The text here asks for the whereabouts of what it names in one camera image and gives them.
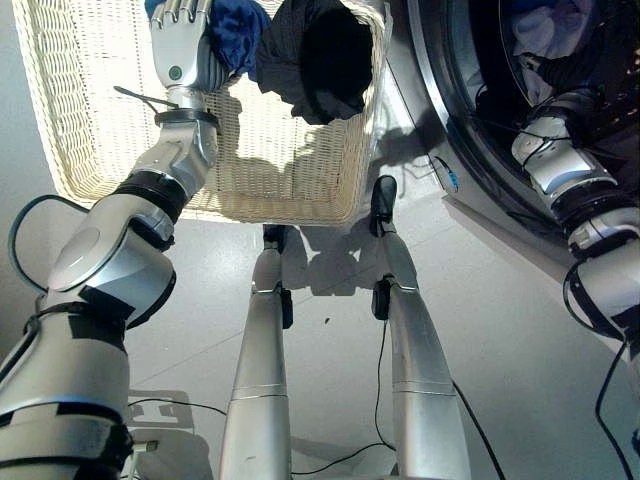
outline robot forearm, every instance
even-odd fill
[[[640,210],[591,153],[574,146],[593,108],[591,89],[558,96],[538,109],[512,153],[578,259],[565,287],[599,333],[633,343],[640,322]]]

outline silver robot leg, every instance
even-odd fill
[[[283,480],[291,476],[282,347],[283,326],[291,324],[291,296],[281,283],[283,236],[284,227],[265,228],[265,249],[253,271],[249,313],[224,432],[221,480]]]
[[[392,223],[396,184],[378,179],[371,232],[381,255],[373,311],[389,320],[393,345],[393,410],[401,478],[470,479],[458,398],[416,279],[407,246]]]

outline clothing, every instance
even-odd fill
[[[513,55],[529,52],[549,59],[571,55],[590,36],[594,10],[594,0],[560,0],[554,8],[543,6],[514,16],[511,26],[517,42]],[[553,93],[537,73],[523,68],[522,76],[534,105]]]
[[[256,52],[260,90],[293,105],[311,125],[362,112],[373,40],[338,0],[285,0]]]
[[[164,0],[145,0],[147,16]],[[256,48],[269,16],[253,0],[216,0],[210,12],[209,35],[214,53],[232,73],[248,72],[256,80]]]

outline black cloth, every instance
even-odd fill
[[[285,0],[256,52],[257,82],[293,105],[291,115],[326,125],[362,112],[373,40],[338,0]]]

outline black strap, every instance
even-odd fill
[[[598,331],[598,333],[624,341],[622,333],[611,325],[611,322],[609,322],[607,317],[602,314],[596,304],[593,303],[593,300],[591,300],[591,297],[582,285],[582,281],[578,275],[578,268],[580,265],[582,265],[582,263],[575,265],[567,275],[567,281],[569,282],[571,293],[578,302],[578,305],[580,305],[580,308],[582,308],[584,313],[587,314],[589,320],[591,320],[591,323],[593,324],[593,327]]]

